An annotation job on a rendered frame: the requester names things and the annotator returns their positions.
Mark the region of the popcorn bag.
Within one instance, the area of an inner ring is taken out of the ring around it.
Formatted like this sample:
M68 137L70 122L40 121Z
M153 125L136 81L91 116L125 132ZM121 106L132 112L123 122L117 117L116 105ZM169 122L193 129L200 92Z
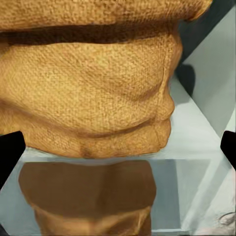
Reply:
M0 135L108 159L157 153L171 134L178 21L213 0L0 0Z

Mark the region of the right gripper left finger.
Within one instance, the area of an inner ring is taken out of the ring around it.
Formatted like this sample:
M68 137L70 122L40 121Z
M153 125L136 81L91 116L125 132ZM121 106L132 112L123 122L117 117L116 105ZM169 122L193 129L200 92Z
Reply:
M21 131L0 135L0 190L26 147Z

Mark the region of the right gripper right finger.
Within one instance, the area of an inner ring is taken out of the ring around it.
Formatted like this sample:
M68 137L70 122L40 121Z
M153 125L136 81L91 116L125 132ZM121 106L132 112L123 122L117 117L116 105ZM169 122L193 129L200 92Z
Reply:
M224 131L220 147L236 170L236 133Z

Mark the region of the microwave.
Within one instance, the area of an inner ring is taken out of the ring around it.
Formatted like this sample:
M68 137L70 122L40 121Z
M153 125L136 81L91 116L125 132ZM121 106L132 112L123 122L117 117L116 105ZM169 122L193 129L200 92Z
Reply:
M178 21L181 60L168 84L171 134L157 153L220 152L236 133L236 0L213 0L193 23ZM51 155L26 147L22 156Z

